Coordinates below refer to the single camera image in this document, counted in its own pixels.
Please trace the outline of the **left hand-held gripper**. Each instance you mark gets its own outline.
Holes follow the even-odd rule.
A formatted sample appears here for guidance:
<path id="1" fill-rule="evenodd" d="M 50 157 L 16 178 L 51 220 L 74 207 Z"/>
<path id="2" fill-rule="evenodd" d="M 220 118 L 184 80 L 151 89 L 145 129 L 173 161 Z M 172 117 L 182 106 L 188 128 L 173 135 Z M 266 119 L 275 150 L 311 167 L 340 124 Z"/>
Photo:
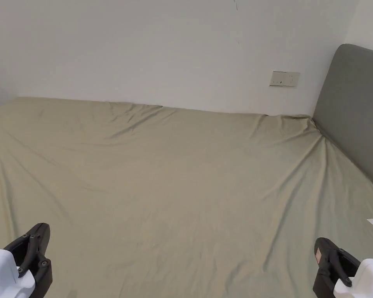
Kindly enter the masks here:
<path id="1" fill-rule="evenodd" d="M 53 281 L 45 256 L 50 234 L 47 223 L 38 223 L 0 249 L 0 298 L 45 297 Z"/>

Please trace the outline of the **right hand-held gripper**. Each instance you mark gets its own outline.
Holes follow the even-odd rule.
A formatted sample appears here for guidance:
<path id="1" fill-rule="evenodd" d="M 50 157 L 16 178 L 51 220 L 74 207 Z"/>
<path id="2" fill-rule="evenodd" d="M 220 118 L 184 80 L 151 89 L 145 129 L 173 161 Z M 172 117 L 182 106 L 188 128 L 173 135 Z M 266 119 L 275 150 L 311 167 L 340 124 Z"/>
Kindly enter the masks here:
<path id="1" fill-rule="evenodd" d="M 324 237 L 316 239 L 314 254 L 319 267 L 313 285 L 316 297 L 373 298 L 373 259 L 361 263 Z"/>

